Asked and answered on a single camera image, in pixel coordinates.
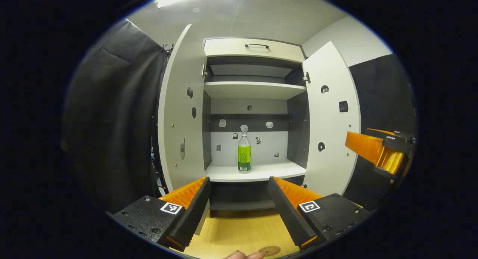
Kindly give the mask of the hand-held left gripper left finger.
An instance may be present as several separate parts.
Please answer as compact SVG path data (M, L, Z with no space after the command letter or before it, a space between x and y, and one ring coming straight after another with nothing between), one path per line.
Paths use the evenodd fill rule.
M211 193L208 176L165 196L143 196L112 216L127 229L159 245L183 252L201 223Z

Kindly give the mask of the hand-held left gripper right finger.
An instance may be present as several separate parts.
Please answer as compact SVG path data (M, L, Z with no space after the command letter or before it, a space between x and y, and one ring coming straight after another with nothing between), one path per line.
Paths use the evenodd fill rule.
M292 241L300 250L331 242L371 215L370 211L338 193L321 196L275 176L270 177L267 189Z

